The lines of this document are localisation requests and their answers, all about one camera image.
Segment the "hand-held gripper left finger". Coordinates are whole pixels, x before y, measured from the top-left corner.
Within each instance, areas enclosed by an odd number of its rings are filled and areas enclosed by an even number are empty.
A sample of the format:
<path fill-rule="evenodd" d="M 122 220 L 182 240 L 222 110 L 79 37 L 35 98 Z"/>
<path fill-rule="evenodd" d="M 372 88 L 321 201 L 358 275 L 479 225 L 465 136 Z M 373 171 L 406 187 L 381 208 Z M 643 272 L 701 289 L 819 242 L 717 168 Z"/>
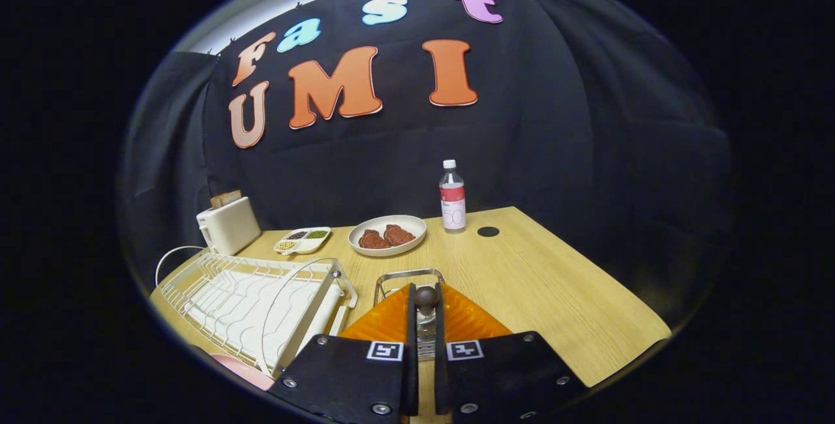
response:
<path fill-rule="evenodd" d="M 337 423 L 408 423 L 419 409 L 416 287 L 401 292 L 403 341 L 314 335 L 267 392 Z"/>

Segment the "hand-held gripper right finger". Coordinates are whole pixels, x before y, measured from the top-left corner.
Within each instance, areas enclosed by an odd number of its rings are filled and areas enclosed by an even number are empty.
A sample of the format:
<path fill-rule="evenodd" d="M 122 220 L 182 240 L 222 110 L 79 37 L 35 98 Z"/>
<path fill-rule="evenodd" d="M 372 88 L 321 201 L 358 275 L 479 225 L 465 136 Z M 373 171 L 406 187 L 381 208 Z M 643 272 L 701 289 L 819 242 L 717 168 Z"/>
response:
<path fill-rule="evenodd" d="M 435 286 L 434 407 L 448 423 L 546 423 L 588 393 L 536 331 L 512 334 L 444 282 Z"/>

